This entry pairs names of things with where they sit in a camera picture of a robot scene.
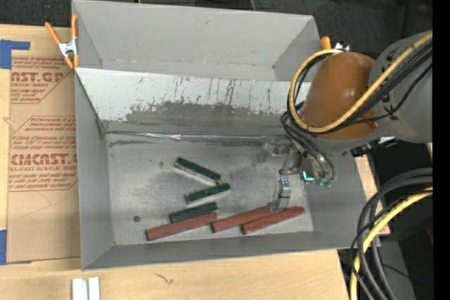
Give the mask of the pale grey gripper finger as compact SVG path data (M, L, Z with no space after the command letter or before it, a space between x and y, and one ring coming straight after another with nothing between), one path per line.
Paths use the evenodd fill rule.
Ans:
M270 210L272 210L272 211L278 210L280 189L281 189L280 183L276 182L276 184L274 186L273 199L272 199L272 201L270 203L268 203L268 206L269 206Z
M278 191L278 208L287 209L290 201L292 187L288 177L280 177L280 190Z

